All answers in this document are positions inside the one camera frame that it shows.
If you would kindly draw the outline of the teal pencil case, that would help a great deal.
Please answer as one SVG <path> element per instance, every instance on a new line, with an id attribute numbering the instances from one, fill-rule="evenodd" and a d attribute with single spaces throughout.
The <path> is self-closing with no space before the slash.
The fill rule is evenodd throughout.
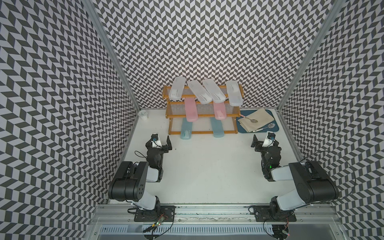
<path id="1" fill-rule="evenodd" d="M 188 122 L 186 118 L 183 118 L 181 134 L 180 137 L 182 140 L 189 140 L 192 137 L 193 123 Z"/>
<path id="2" fill-rule="evenodd" d="M 210 118 L 213 136 L 215 138 L 222 138 L 225 135 L 223 124 L 221 120 L 217 120 L 215 117 Z"/>

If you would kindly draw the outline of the pink pencil case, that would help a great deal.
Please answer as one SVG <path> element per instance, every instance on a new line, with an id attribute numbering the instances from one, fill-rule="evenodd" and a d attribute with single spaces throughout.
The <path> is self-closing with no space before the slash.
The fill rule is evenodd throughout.
<path id="1" fill-rule="evenodd" d="M 185 98 L 184 103 L 187 121 L 190 123 L 197 121 L 199 116 L 195 98 Z"/>
<path id="2" fill-rule="evenodd" d="M 226 106 L 225 103 L 213 103 L 214 106 L 214 114 L 216 120 L 225 120 L 227 118 Z"/>

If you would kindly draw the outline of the clear pencil case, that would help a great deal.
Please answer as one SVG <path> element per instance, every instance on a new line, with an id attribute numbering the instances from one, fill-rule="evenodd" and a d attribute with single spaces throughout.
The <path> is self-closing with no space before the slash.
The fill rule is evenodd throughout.
<path id="1" fill-rule="evenodd" d="M 196 96 L 196 98 L 201 104 L 205 105 L 213 101 L 211 95 L 208 93 L 208 91 L 202 86 L 202 84 L 199 81 L 197 80 L 189 81 L 188 87 L 190 88 L 192 93 Z"/>
<path id="2" fill-rule="evenodd" d="M 207 92 L 211 95 L 212 100 L 216 104 L 225 102 L 226 96 L 217 85 L 213 79 L 203 80 L 203 86 L 206 88 Z"/>
<path id="3" fill-rule="evenodd" d="M 184 87 L 186 84 L 185 77 L 176 77 L 169 91 L 169 99 L 171 101 L 179 101 L 182 99 Z"/>
<path id="4" fill-rule="evenodd" d="M 240 107 L 243 104 L 243 97 L 240 86 L 236 81 L 226 81 L 228 99 L 232 107 Z"/>

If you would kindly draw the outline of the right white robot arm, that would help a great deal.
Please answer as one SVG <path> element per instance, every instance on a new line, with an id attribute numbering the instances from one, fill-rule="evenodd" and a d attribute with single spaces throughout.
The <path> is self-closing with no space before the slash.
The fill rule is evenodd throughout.
<path id="1" fill-rule="evenodd" d="M 318 162 L 294 162 L 281 166 L 282 148 L 274 133 L 268 132 L 263 141 L 253 136 L 251 147 L 261 154 L 261 169 L 267 181 L 293 181 L 295 184 L 292 191 L 271 199 L 268 211 L 274 219 L 278 216 L 289 216 L 297 208 L 340 197 L 335 182 Z"/>

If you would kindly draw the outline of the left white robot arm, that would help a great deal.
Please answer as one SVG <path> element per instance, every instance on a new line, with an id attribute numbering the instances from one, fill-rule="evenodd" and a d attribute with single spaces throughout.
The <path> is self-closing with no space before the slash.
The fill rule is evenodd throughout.
<path id="1" fill-rule="evenodd" d="M 124 161 L 120 164 L 108 190 L 108 197 L 118 202 L 127 202 L 144 212 L 158 214 L 160 200 L 145 190 L 147 183 L 159 183 L 164 174 L 164 154 L 173 149 L 170 137 L 162 145 L 158 134 L 146 142 L 147 153 L 135 151 L 142 162 Z"/>

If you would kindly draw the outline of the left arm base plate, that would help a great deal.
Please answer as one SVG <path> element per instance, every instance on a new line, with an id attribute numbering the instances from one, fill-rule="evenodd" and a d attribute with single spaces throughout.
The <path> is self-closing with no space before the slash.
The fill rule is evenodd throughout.
<path id="1" fill-rule="evenodd" d="M 160 218 L 164 218 L 163 221 L 170 223 L 175 218 L 175 206 L 160 206 L 154 210 L 137 210 L 134 216 L 134 222 L 154 223 Z"/>

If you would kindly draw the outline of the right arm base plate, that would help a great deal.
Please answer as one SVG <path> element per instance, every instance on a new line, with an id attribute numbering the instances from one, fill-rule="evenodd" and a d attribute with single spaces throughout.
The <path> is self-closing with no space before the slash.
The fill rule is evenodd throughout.
<path id="1" fill-rule="evenodd" d="M 294 211 L 282 211 L 279 208 L 268 206 L 253 206 L 253 214 L 257 222 L 296 222 L 297 218 Z"/>

